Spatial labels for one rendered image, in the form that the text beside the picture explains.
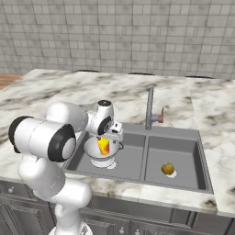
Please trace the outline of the white colander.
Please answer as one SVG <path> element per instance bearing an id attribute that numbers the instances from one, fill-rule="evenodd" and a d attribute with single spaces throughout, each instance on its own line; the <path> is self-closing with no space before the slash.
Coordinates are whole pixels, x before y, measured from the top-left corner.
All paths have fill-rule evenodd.
<path id="1" fill-rule="evenodd" d="M 84 151 L 90 157 L 92 165 L 97 168 L 110 168 L 115 164 L 115 155 L 118 153 L 121 145 L 118 141 L 109 140 L 109 154 L 103 156 L 100 153 L 97 141 L 100 138 L 92 137 L 84 144 Z"/>

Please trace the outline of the grey drawer front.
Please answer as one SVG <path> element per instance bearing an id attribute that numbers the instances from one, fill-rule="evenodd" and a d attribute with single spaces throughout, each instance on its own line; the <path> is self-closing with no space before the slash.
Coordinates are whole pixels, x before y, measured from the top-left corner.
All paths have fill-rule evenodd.
<path id="1" fill-rule="evenodd" d="M 14 187 L 13 193 L 8 189 Z M 24 184 L 0 180 L 0 193 L 5 195 L 18 196 L 22 198 L 34 198 L 32 191 Z"/>

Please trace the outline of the grey double sink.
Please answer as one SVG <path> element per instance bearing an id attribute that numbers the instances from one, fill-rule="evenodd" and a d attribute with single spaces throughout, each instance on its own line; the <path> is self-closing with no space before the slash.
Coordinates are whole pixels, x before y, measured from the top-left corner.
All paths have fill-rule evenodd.
<path id="1" fill-rule="evenodd" d="M 92 165 L 83 146 L 85 132 L 79 138 L 73 157 L 62 168 L 67 173 L 94 176 L 211 194 L 206 157 L 199 132 L 194 129 L 152 127 L 125 123 L 122 148 L 115 155 L 117 166 L 102 169 Z M 171 163 L 174 173 L 167 176 L 162 165 Z"/>

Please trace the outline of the yellow orange cup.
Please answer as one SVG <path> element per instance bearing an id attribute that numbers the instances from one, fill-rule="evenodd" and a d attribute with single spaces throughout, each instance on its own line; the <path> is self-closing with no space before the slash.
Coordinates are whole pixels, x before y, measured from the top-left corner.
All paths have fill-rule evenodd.
<path id="1" fill-rule="evenodd" d="M 98 144 L 100 153 L 101 153 L 103 156 L 107 156 L 107 155 L 109 154 L 109 140 L 106 139 L 106 138 L 100 138 L 100 139 L 97 141 L 97 144 Z"/>

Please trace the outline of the grey sink front panel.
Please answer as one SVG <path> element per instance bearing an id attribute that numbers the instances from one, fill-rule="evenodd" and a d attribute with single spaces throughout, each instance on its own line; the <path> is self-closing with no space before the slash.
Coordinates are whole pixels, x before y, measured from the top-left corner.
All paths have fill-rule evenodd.
<path id="1" fill-rule="evenodd" d="M 95 209 L 177 224 L 185 224 L 189 216 L 189 212 L 182 209 L 153 206 L 101 196 L 94 196 L 92 205 Z"/>

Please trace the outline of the grey tap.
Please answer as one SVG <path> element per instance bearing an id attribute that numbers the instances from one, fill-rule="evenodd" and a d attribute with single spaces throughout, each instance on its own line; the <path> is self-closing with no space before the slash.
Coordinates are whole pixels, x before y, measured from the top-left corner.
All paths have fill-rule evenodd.
<path id="1" fill-rule="evenodd" d="M 160 115 L 153 115 L 152 114 L 152 103 L 153 103 L 153 88 L 149 89 L 148 93 L 148 101 L 146 107 L 146 122 L 145 122 L 145 129 L 151 130 L 151 126 L 153 122 L 163 123 L 163 114 Z"/>

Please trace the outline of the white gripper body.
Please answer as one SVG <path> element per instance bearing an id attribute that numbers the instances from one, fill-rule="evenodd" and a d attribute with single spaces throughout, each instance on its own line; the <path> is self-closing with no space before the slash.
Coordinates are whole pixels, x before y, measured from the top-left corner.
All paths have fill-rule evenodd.
<path id="1" fill-rule="evenodd" d="M 104 137 L 110 140 L 115 140 L 118 142 L 122 142 L 124 138 L 124 130 L 120 131 L 110 129 L 107 133 L 104 134 Z"/>

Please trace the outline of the grey cupboard panel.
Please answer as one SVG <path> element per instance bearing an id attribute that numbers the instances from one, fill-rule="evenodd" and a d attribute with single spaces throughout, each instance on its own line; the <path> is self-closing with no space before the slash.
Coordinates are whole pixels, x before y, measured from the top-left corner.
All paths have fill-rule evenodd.
<path id="1" fill-rule="evenodd" d="M 208 235 L 235 235 L 235 218 L 198 213 L 193 230 Z"/>

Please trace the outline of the grey cupboard door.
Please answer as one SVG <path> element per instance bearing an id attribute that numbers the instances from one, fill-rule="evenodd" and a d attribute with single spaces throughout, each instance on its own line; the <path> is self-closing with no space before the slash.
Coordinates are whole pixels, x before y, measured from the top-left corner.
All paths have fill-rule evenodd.
<path id="1" fill-rule="evenodd" d="M 131 235 L 135 235 L 137 229 L 140 235 L 191 235 L 188 229 L 162 223 L 150 223 L 140 220 L 131 220 L 129 223 Z"/>
<path id="2" fill-rule="evenodd" d="M 83 219 L 94 235 L 129 235 L 128 220 L 88 214 L 83 214 Z"/>
<path id="3" fill-rule="evenodd" d="M 1 209 L 13 235 L 49 235 L 55 227 L 49 206 L 2 203 Z"/>

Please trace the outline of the yellow brown sponge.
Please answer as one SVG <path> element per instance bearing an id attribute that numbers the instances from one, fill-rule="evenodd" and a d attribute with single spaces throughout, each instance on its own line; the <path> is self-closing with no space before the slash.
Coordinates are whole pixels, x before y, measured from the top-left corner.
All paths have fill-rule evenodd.
<path id="1" fill-rule="evenodd" d="M 166 163 L 162 165 L 162 172 L 167 176 L 172 175 L 174 173 L 174 167 L 171 163 Z"/>

